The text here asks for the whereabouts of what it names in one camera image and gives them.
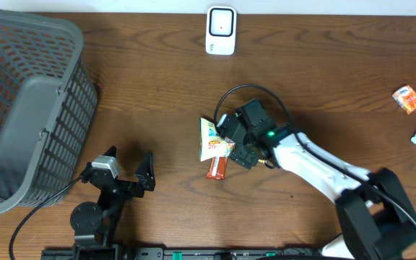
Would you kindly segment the yellow snack bag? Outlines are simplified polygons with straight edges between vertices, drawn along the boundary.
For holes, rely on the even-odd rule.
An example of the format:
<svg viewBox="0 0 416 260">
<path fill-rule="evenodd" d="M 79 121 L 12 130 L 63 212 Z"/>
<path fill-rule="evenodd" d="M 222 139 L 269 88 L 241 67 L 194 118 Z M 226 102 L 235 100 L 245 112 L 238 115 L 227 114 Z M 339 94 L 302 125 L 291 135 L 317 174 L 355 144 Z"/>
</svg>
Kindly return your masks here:
<svg viewBox="0 0 416 260">
<path fill-rule="evenodd" d="M 220 137 L 215 129 L 215 125 L 205 118 L 199 119 L 200 130 L 200 153 L 201 162 L 212 159 L 213 157 L 228 157 L 235 143 L 226 141 Z"/>
</svg>

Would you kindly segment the orange brown snack bar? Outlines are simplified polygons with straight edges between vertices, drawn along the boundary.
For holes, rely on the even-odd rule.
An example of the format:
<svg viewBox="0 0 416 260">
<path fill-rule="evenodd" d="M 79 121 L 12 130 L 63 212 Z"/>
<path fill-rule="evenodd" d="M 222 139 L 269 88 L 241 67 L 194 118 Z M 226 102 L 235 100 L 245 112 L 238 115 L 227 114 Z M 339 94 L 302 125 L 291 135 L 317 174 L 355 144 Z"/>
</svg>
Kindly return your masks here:
<svg viewBox="0 0 416 260">
<path fill-rule="evenodd" d="M 208 173 L 206 174 L 207 179 L 224 180 L 227 170 L 227 157 L 213 157 Z"/>
</svg>

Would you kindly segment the small orange packet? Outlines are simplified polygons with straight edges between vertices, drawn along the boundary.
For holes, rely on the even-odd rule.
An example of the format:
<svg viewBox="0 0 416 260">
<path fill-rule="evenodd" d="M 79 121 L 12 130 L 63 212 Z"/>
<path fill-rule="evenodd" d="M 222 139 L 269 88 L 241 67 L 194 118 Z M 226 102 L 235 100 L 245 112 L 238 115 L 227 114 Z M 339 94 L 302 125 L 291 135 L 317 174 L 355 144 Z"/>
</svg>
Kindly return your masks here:
<svg viewBox="0 0 416 260">
<path fill-rule="evenodd" d="M 400 87 L 392 94 L 392 97 L 406 114 L 411 114 L 416 110 L 416 92 L 409 85 Z"/>
</svg>

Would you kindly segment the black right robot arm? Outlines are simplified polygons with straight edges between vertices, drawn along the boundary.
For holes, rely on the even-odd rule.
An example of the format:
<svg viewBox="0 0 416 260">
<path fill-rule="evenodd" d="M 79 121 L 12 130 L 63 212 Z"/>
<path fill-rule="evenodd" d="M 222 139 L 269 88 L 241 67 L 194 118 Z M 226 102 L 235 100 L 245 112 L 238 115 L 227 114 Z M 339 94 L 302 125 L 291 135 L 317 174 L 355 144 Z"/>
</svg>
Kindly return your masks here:
<svg viewBox="0 0 416 260">
<path fill-rule="evenodd" d="M 253 99 L 225 114 L 217 133 L 235 143 L 232 161 L 251 168 L 260 159 L 300 176 L 335 205 L 341 234 L 320 254 L 334 259 L 401 259 L 416 243 L 416 212 L 397 175 L 351 165 L 314 144 L 292 122 L 276 124 Z"/>
</svg>

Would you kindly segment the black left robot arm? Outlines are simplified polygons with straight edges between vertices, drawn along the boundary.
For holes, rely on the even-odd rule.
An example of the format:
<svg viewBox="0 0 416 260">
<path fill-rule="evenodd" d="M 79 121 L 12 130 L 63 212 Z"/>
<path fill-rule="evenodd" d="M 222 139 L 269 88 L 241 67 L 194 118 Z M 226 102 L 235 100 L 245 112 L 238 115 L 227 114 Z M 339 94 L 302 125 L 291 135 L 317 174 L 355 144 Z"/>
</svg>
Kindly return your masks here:
<svg viewBox="0 0 416 260">
<path fill-rule="evenodd" d="M 74 259 L 133 259 L 134 252 L 116 241 L 116 229 L 127 202 L 155 190 L 153 152 L 149 151 L 136 169 L 138 181 L 124 181 L 116 159 L 116 147 L 89 162 L 80 174 L 81 182 L 100 190 L 96 202 L 86 201 L 74 208 L 70 225 L 74 230 Z"/>
</svg>

